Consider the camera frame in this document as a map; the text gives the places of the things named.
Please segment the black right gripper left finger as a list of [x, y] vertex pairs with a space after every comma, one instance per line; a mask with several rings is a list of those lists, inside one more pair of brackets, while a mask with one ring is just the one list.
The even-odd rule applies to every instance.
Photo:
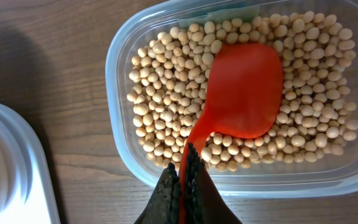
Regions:
[[181, 184], [175, 165], [169, 163], [134, 224], [178, 224]]

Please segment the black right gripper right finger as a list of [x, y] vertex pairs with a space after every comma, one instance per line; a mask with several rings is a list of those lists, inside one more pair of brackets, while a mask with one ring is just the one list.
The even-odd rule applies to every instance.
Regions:
[[186, 224], [241, 224], [220, 196], [192, 143], [188, 144], [183, 186]]

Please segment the red plastic scoop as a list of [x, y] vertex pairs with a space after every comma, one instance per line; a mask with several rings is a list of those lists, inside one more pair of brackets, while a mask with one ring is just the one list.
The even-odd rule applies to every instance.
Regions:
[[184, 189], [188, 144], [198, 155], [212, 133], [253, 139], [276, 120], [282, 101], [283, 71], [278, 53], [262, 44], [224, 44], [213, 61], [206, 102], [186, 142], [180, 164], [179, 224], [185, 223]]

